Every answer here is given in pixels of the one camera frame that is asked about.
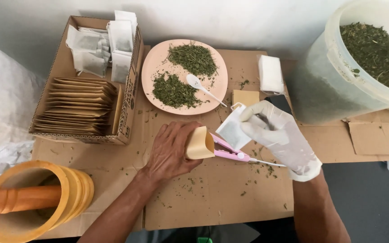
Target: finger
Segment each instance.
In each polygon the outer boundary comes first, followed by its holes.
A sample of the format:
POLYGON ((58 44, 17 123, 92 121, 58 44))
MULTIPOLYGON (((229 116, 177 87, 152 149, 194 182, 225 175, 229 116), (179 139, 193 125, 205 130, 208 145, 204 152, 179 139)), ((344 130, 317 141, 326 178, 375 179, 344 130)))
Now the finger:
POLYGON ((289 136, 286 131, 281 130, 265 130, 261 127, 249 122, 241 123, 241 130, 254 141, 263 146, 272 146, 274 144, 285 145, 289 143, 289 136))
POLYGON ((174 141, 176 135, 179 133, 182 127, 184 127, 187 123, 185 121, 178 121, 176 122, 175 126, 172 129, 172 132, 169 135, 169 139, 172 139, 172 142, 174 141))
POLYGON ((173 131, 173 128, 175 127, 176 122, 172 121, 169 123, 169 125, 166 127, 165 132, 163 133, 162 137, 169 137, 170 133, 173 131))
POLYGON ((181 145, 185 147, 185 143, 188 139, 188 136, 192 131, 194 131, 196 128, 201 127, 202 124, 198 123, 197 121, 192 121, 190 123, 187 123, 184 127, 182 127, 178 134, 175 137, 174 144, 181 145))
POLYGON ((190 171, 192 171, 192 169, 202 164, 203 161, 204 161, 203 159, 186 160, 186 162, 184 163, 184 168, 186 170, 186 173, 189 173, 190 171))
POLYGON ((268 109, 270 106, 273 106, 270 102, 267 102, 266 100, 262 100, 261 102, 258 102, 256 104, 253 104, 242 111, 240 115, 240 122, 245 122, 248 120, 252 115, 262 113, 263 110, 268 109))
POLYGON ((163 135, 163 133, 166 131, 167 127, 168 127, 167 124, 163 124, 162 127, 160 127, 160 130, 157 133, 156 137, 161 137, 163 135))

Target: bare hand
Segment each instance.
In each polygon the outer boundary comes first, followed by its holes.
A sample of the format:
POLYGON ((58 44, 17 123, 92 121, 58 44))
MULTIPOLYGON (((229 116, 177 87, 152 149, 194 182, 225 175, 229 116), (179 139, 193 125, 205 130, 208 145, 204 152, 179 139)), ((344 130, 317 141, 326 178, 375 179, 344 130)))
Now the bare hand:
POLYGON ((202 126, 197 121, 186 123, 172 121, 164 124, 154 139, 151 157, 144 169, 149 177, 164 182, 176 176, 189 173, 200 165, 203 159, 188 160, 185 157, 185 143, 188 135, 202 126))

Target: gloved hand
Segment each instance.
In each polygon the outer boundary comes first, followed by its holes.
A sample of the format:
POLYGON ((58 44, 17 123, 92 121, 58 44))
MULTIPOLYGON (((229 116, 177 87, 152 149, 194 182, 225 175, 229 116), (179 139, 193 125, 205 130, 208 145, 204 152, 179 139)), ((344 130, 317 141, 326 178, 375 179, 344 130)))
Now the gloved hand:
POLYGON ((247 107, 240 115, 241 129, 254 141, 267 147, 289 169, 289 177, 305 182, 319 175, 321 161, 301 134, 292 115, 263 100, 247 107), (249 121, 261 113, 269 122, 265 128, 249 121))

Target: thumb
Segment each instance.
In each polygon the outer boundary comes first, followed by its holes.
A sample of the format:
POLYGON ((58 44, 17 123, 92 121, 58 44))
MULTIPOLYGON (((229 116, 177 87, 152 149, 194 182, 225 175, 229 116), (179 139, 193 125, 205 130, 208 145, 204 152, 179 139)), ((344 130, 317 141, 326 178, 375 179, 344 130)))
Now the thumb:
POLYGON ((263 146, 272 146, 274 144, 285 145, 289 143, 289 137, 283 129, 265 130, 249 122, 243 122, 241 123, 241 130, 263 146))

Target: white wall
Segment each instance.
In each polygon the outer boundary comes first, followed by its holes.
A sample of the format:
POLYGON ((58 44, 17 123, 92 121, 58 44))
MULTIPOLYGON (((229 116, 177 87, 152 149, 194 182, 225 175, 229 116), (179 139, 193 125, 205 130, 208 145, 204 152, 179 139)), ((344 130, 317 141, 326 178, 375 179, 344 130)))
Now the white wall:
POLYGON ((0 0, 0 50, 47 76, 69 15, 135 12, 147 44, 191 38, 215 48, 299 58, 347 0, 0 0))

